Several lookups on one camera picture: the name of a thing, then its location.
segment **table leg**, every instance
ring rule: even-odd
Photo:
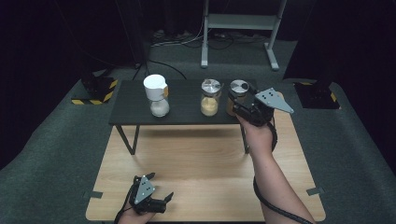
[[[134,153],[136,152],[136,142],[137,142],[137,136],[139,134],[139,125],[136,125],[136,131],[135,131],[135,135],[134,135],[134,147],[131,147],[129,145],[128,139],[126,138],[125,132],[123,131],[122,127],[120,125],[116,125],[117,131],[119,131],[119,134],[123,140],[123,142],[125,143],[125,146],[128,148],[129,153],[131,153],[131,155],[134,155]]]
[[[242,140],[244,141],[245,153],[248,154],[248,143],[245,135],[245,129],[242,125],[240,126],[241,126]]]
[[[209,0],[205,0],[205,15],[204,15],[204,40],[202,42],[202,54],[201,54],[201,67],[207,68],[207,32],[209,23]]]
[[[286,3],[287,3],[287,0],[280,1],[280,7],[276,14],[274,28],[273,28],[273,31],[272,31],[271,37],[270,37],[270,42],[264,43],[265,50],[267,51],[268,59],[270,60],[271,67],[274,71],[279,70],[279,65],[277,64],[277,61],[276,61],[276,57],[275,57],[275,54],[273,51],[273,46],[274,46],[274,42],[276,40],[277,30],[279,28],[280,22],[282,21],[282,15],[283,15],[283,11],[285,10]]]

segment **wooden table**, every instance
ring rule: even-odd
[[[278,143],[274,151],[291,186],[316,221],[326,215],[315,188],[297,133],[288,113],[276,110]],[[125,126],[134,139],[135,126]],[[251,158],[244,153],[238,124],[141,126],[138,150],[131,155],[115,128],[96,179],[88,220],[114,220],[135,175],[156,173],[152,198],[175,195],[164,214],[152,221],[263,221],[253,187]]]

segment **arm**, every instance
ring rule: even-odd
[[[124,209],[132,207],[127,203]],[[138,215],[133,208],[126,210],[120,217],[119,224],[146,224],[149,222],[155,213],[146,213],[144,215]]]
[[[246,131],[256,182],[262,197],[282,210],[315,223],[276,163],[271,148],[273,136],[268,126],[256,127],[240,117],[238,119]],[[262,213],[266,223],[269,224],[296,223],[294,220],[272,211],[264,204],[262,204]]]

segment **white metal stand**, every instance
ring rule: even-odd
[[[279,66],[273,52],[276,33],[282,20],[283,11],[287,0],[281,0],[279,11],[275,16],[259,15],[231,15],[231,14],[209,14],[209,0],[205,0],[205,18],[204,18],[204,42],[202,44],[201,67],[207,68],[207,32],[209,28],[223,29],[250,29],[250,30],[272,30],[270,41],[265,43],[270,64],[273,70],[277,71]]]

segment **hand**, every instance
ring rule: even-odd
[[[156,213],[146,213],[143,215],[138,215],[136,211],[131,208],[132,206],[129,204],[129,201],[123,209],[125,210],[121,217],[119,224],[145,224],[149,222]]]
[[[256,127],[238,115],[236,117],[245,129],[250,156],[272,157],[273,135],[270,128],[267,125]]]

